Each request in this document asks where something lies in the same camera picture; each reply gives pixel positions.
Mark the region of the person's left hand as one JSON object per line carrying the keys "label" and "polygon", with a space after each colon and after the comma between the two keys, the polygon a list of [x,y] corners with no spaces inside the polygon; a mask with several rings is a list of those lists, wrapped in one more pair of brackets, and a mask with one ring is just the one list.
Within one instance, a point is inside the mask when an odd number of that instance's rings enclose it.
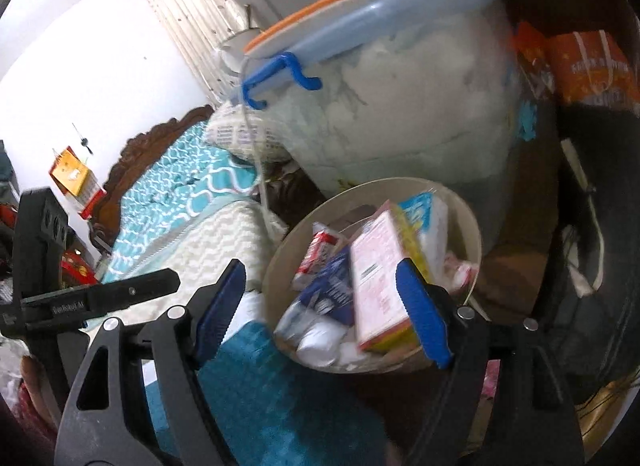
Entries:
{"label": "person's left hand", "polygon": [[40,420],[50,429],[57,431],[58,427],[42,394],[41,366],[39,362],[32,356],[23,356],[21,360],[21,374],[30,402],[32,402],[32,406],[35,408]]}

